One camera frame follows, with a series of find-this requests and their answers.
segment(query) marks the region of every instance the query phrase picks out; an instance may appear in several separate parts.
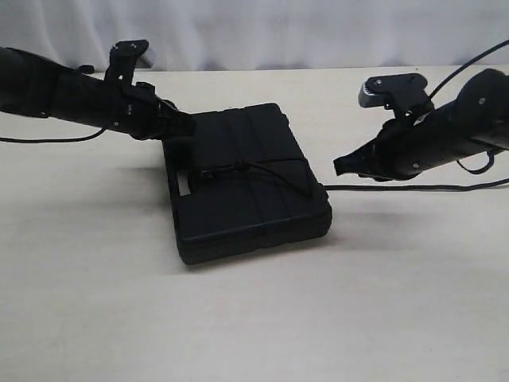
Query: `table surface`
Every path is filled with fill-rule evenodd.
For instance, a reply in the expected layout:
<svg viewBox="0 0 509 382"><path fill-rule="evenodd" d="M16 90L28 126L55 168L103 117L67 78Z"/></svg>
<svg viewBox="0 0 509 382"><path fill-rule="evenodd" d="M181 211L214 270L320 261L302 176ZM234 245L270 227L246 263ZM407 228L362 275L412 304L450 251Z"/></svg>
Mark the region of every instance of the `table surface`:
<svg viewBox="0 0 509 382"><path fill-rule="evenodd" d="M189 112L278 103L316 176L359 184L337 178L332 160L390 118L358 107L359 87L409 71L432 87L452 68L138 79ZM9 115L0 124L19 138L95 131ZM0 380L509 380L507 190L334 192L325 238L189 268L175 247L158 142L108 132L77 144L2 143L0 163ZM501 154L481 177L447 165L412 183L508 174Z"/></svg>

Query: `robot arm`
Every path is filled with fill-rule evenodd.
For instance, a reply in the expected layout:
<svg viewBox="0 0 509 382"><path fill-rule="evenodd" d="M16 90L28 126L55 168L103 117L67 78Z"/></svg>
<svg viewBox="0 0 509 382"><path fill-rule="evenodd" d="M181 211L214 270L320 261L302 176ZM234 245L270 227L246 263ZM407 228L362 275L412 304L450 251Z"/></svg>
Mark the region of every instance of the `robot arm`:
<svg viewBox="0 0 509 382"><path fill-rule="evenodd" d="M370 78L362 107L384 106L394 119L370 142L334 161L337 175L357 173L376 181L405 181L449 162L509 150L509 77L486 69L458 97L435 110L419 74Z"/></svg>
<svg viewBox="0 0 509 382"><path fill-rule="evenodd" d="M190 115L157 97L153 85L132 84L135 68L149 54L148 41L119 42L104 80L98 80L32 53L0 48L0 111L54 117L139 140L192 135Z"/></svg>

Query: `black plastic case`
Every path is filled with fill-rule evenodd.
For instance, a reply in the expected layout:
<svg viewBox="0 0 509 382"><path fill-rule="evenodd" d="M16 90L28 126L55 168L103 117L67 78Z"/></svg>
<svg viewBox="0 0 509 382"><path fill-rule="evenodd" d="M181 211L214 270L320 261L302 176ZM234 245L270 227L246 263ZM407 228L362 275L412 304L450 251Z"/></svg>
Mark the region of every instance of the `black plastic case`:
<svg viewBox="0 0 509 382"><path fill-rule="evenodd" d="M328 194L307 161L265 167L297 185L303 195L267 171L232 171L203 179L202 169L239 161L305 157L277 104L194 115L191 139L163 145L177 246L186 264L198 264L324 236L332 222ZM177 173L188 171L191 193L181 195Z"/></svg>

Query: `white curtain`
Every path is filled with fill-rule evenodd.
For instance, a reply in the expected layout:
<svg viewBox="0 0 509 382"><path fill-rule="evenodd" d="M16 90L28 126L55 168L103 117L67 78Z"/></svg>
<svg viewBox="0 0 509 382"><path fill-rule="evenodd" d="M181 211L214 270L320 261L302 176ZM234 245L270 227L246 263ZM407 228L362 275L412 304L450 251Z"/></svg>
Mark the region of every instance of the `white curtain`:
<svg viewBox="0 0 509 382"><path fill-rule="evenodd" d="M0 0L0 46L66 65L139 38L157 70L458 64L509 38L509 0Z"/></svg>

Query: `black box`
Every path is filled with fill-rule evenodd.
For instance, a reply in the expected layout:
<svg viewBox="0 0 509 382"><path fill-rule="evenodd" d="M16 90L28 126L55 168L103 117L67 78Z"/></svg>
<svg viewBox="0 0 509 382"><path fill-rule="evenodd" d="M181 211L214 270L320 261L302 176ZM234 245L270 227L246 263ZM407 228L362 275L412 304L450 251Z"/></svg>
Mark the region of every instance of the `black box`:
<svg viewBox="0 0 509 382"><path fill-rule="evenodd" d="M277 104L193 117L193 138L171 139L163 145L184 263L203 263L328 232L332 222L328 194ZM254 165L247 169L249 163ZM188 195L179 190L181 171L187 172Z"/></svg>

